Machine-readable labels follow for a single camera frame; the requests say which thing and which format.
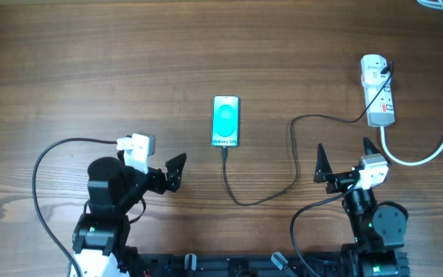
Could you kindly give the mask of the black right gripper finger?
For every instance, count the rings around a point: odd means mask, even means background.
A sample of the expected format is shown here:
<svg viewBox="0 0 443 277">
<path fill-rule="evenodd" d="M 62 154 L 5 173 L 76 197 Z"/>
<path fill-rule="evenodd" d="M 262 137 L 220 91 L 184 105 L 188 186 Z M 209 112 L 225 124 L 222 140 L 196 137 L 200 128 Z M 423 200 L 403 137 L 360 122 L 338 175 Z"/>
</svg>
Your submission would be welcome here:
<svg viewBox="0 0 443 277">
<path fill-rule="evenodd" d="M 323 144 L 319 143 L 317 147 L 317 160 L 315 166 L 314 182 L 329 182 L 333 175 L 328 157 L 325 153 Z"/>
<path fill-rule="evenodd" d="M 364 146 L 364 150 L 365 150 L 366 155 L 381 154 L 381 152 L 371 142 L 369 137 L 363 138 L 363 146 Z"/>
</svg>

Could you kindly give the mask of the blue-screen Galaxy smartphone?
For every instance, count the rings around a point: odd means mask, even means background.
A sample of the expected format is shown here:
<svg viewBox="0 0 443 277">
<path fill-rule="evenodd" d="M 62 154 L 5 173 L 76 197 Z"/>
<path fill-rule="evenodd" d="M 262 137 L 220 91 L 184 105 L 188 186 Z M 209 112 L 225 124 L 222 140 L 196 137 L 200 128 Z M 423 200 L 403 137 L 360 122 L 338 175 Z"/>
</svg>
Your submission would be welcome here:
<svg viewBox="0 0 443 277">
<path fill-rule="evenodd" d="M 239 140 L 240 98 L 217 95 L 213 98 L 212 146 L 237 147 Z"/>
</svg>

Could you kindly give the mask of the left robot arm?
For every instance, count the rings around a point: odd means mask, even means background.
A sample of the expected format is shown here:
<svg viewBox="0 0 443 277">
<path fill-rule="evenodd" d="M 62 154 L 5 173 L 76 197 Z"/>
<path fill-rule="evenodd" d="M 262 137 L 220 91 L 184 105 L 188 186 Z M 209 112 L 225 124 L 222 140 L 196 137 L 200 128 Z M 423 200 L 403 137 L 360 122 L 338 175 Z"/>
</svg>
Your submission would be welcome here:
<svg viewBox="0 0 443 277">
<path fill-rule="evenodd" d="M 75 265 L 68 266 L 69 276 L 150 276 L 152 267 L 126 245 L 131 224 L 127 212 L 136 204 L 145 204 L 147 191 L 159 195 L 180 188 L 187 155 L 182 153 L 165 163 L 167 172 L 148 168 L 140 172 L 125 164 L 125 152 L 115 158 L 96 159 L 88 167 L 90 212 L 83 212 L 72 236 Z"/>
</svg>

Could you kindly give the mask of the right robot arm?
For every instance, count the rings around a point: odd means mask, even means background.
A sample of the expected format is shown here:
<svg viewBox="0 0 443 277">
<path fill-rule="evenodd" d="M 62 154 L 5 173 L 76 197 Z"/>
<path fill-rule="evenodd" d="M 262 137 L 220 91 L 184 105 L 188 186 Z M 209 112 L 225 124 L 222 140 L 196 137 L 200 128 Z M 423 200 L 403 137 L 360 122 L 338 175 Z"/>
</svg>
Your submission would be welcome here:
<svg viewBox="0 0 443 277">
<path fill-rule="evenodd" d="M 365 154 L 348 172 L 334 173 L 324 146 L 318 145 L 314 182 L 327 184 L 328 194 L 343 193 L 341 202 L 355 243 L 341 247 L 347 276 L 410 276 L 405 245 L 407 210 L 392 201 L 377 202 L 373 188 L 385 182 L 390 161 L 363 138 Z"/>
</svg>

